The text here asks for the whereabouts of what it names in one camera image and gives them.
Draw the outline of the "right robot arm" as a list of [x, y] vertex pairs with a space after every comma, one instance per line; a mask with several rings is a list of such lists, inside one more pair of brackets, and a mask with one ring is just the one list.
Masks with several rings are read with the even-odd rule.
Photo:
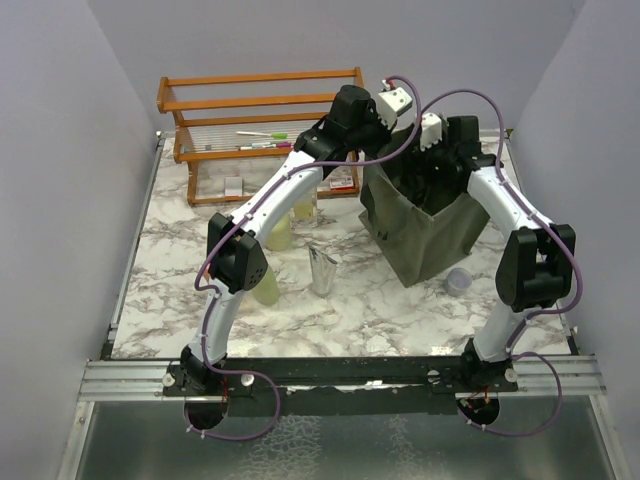
[[505, 240], [495, 277], [499, 300], [467, 342], [459, 367], [461, 383], [481, 391], [510, 367], [529, 321], [570, 293], [578, 273], [575, 231], [540, 214], [508, 178], [499, 156], [483, 152], [474, 116], [423, 114], [401, 178], [416, 206], [461, 229], [446, 233], [446, 242], [474, 243], [489, 220]]

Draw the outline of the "green canvas bag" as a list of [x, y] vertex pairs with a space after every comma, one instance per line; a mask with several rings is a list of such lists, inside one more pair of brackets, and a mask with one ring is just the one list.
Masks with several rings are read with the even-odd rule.
[[419, 148], [414, 139], [400, 155], [363, 168], [359, 219], [406, 288], [431, 279], [471, 253], [489, 214], [466, 191], [474, 167], [493, 166], [482, 152], [478, 118], [447, 119], [443, 139], [432, 149], [451, 151], [460, 166], [460, 195], [445, 208], [419, 208], [401, 191], [402, 156]]

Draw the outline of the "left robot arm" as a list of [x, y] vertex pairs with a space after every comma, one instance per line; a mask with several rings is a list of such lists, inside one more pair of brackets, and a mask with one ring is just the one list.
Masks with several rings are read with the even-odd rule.
[[182, 350], [180, 367], [195, 392], [214, 392], [226, 373], [231, 327], [244, 294], [255, 288], [268, 269], [263, 245], [273, 228], [307, 193], [315, 189], [350, 153], [377, 154], [391, 140], [398, 118], [421, 101], [409, 84], [397, 77], [385, 80], [371, 95], [356, 85], [344, 85], [330, 111], [296, 139], [293, 150], [267, 183], [229, 215], [211, 217], [207, 257], [195, 288], [208, 294], [197, 333]]

